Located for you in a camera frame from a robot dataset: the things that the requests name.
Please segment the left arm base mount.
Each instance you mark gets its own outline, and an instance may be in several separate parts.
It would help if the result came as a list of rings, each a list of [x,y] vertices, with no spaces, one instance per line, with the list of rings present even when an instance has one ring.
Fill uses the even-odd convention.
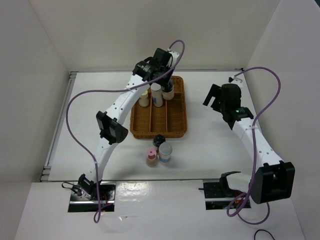
[[[71,190],[68,212],[86,213],[96,212],[99,208],[97,193],[87,195],[73,182],[63,182],[63,189]],[[100,204],[102,212],[113,212],[115,209],[116,183],[103,181],[99,186]]]

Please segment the large black-cap grinder bottle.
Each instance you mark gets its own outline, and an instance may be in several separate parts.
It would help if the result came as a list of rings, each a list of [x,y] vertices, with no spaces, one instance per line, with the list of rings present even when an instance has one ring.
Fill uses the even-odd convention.
[[[162,86],[162,96],[165,100],[170,101],[174,98],[174,84],[172,78],[167,83],[167,86]]]

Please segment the small black-cap pepper bottle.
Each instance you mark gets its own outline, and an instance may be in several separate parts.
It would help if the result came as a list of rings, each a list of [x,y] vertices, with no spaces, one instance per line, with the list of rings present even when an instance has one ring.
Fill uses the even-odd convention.
[[[166,138],[162,134],[157,134],[152,141],[154,149],[158,152],[160,145],[165,141],[166,141]]]

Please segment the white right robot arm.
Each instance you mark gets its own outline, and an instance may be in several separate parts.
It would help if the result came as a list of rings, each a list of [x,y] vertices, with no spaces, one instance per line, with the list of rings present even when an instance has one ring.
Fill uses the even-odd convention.
[[[219,191],[231,196],[235,191],[250,192],[256,204],[288,199],[292,194],[295,167],[285,162],[269,145],[261,130],[254,126],[254,116],[241,106],[241,88],[233,83],[213,84],[203,102],[222,114],[223,120],[242,141],[249,156],[256,161],[254,176],[240,171],[223,173]]]

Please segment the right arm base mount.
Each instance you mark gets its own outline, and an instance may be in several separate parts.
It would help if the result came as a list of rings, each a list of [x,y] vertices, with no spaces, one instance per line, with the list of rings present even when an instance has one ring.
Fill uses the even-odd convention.
[[[203,180],[203,186],[199,191],[203,191],[206,210],[224,210],[229,203],[239,195],[243,194],[243,186],[237,189],[229,187],[227,177],[232,176],[236,180],[244,180],[244,183],[250,180],[250,176],[242,174],[240,171],[230,171],[222,173],[220,178]]]

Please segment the yellow-cap spice bottle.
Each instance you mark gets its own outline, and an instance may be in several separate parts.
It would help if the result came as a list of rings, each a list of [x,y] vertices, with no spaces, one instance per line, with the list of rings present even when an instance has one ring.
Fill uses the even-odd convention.
[[[146,90],[139,98],[138,100],[138,104],[142,107],[142,108],[146,108],[149,106],[150,100],[149,100],[149,93]]]

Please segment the pink-cap spice bottle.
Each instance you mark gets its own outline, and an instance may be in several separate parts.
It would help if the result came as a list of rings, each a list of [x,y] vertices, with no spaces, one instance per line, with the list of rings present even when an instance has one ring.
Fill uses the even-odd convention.
[[[146,164],[149,167],[155,167],[159,162],[157,151],[150,148],[146,151]]]

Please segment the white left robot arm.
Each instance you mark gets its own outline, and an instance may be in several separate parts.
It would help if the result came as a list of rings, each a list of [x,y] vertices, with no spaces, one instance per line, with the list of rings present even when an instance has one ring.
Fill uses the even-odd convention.
[[[123,142],[128,129],[123,126],[125,119],[141,95],[150,88],[150,81],[162,76],[172,67],[180,54],[172,50],[157,48],[154,55],[138,62],[126,88],[106,111],[98,111],[96,119],[100,130],[100,141],[94,153],[97,167],[85,171],[78,179],[81,193],[88,200],[94,200],[100,193],[97,185],[115,147]]]

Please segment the silver-lid white shaker bottle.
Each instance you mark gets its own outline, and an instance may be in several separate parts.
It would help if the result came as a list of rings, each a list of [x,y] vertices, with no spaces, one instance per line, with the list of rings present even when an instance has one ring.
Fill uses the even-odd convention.
[[[159,108],[163,105],[162,88],[158,83],[152,83],[150,86],[152,102],[155,107]]]

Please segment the silver-lid blue-label bottle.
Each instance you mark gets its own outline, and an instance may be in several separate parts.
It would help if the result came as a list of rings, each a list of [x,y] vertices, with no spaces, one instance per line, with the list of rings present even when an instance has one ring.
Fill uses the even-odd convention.
[[[158,149],[159,161],[162,164],[168,164],[172,159],[173,148],[168,142],[163,142]]]

